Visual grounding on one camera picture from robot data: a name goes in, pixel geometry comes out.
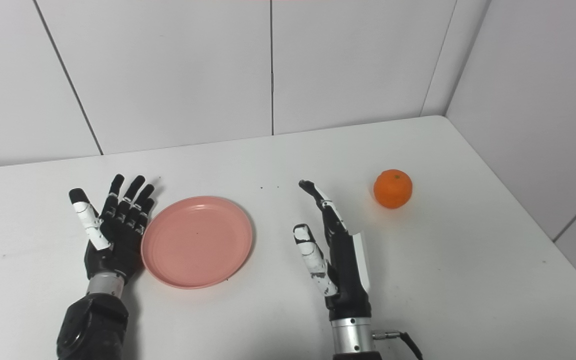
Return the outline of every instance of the metal connector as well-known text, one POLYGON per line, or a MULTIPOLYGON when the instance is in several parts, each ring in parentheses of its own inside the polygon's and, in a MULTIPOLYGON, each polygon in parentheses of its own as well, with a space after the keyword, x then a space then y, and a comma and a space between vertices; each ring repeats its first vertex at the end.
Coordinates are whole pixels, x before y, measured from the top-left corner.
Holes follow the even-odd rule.
POLYGON ((386 339, 396 339, 402 336, 401 331, 397 330, 373 330, 372 339, 373 340, 386 340, 386 339))

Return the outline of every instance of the black forearm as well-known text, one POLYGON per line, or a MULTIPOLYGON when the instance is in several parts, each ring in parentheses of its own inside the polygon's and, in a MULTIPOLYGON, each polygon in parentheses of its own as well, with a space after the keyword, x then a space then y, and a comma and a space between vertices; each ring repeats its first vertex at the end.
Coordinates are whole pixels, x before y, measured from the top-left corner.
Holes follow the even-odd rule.
POLYGON ((119 283, 112 276, 93 280, 86 296, 66 311, 57 338, 60 360, 121 360, 128 325, 128 310, 117 297, 121 287, 117 293, 119 283))

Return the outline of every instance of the table surface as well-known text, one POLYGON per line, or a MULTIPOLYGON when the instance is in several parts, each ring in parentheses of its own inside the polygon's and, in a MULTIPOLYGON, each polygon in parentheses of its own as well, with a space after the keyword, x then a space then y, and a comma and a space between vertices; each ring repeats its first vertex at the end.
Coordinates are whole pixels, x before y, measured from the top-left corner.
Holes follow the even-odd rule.
MULTIPOLYGON (((67 193, 82 187, 100 207, 116 173, 154 182, 154 214, 220 196, 254 228, 227 281, 182 290, 144 272, 126 287, 126 360, 331 358, 328 313, 291 233, 309 223, 325 243, 301 179, 364 232, 375 328, 408 331, 428 360, 576 360, 575 269, 441 116, 0 167, 0 360, 55 358, 64 312, 87 287, 67 193), (371 197, 391 168, 414 183, 397 210, 371 197)), ((399 340, 377 346, 413 358, 399 340)))

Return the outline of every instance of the robotic finger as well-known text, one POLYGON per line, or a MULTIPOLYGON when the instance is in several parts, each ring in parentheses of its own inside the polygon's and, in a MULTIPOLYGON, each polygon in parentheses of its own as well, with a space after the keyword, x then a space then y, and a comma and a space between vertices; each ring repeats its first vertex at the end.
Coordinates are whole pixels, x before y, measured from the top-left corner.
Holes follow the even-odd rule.
POLYGON ((323 296, 334 296, 338 293, 337 284, 333 279, 336 274, 330 263, 324 258, 322 249, 313 238, 311 229, 305 223, 295 226, 292 230, 294 241, 301 251, 301 258, 323 296))

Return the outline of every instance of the white finger segment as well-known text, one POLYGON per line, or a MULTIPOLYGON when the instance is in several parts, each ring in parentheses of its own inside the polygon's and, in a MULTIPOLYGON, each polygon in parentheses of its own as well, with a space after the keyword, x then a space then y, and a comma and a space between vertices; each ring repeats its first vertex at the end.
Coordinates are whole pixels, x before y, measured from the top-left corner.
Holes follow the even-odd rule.
POLYGON ((337 285, 330 279, 330 264, 322 256, 320 247, 311 239, 308 230, 304 227, 297 227, 294 230, 294 237, 300 242, 297 244, 301 251, 301 258, 310 272, 310 277, 315 281, 317 288, 325 297, 338 293, 337 285))
POLYGON ((110 242, 99 230, 102 221, 95 216, 92 206, 85 201, 75 202, 72 206, 75 208, 75 212, 77 212, 77 216, 94 248, 97 250, 110 248, 110 242))

